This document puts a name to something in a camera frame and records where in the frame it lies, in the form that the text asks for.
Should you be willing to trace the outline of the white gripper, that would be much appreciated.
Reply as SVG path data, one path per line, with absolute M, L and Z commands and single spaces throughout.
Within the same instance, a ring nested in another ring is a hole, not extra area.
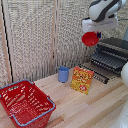
M 108 29 L 113 29 L 118 26 L 118 19 L 107 18 L 99 23 L 93 22 L 91 19 L 82 21 L 82 30 L 84 33 L 93 32 L 93 31 L 103 31 Z M 97 32 L 97 38 L 101 38 L 101 32 Z

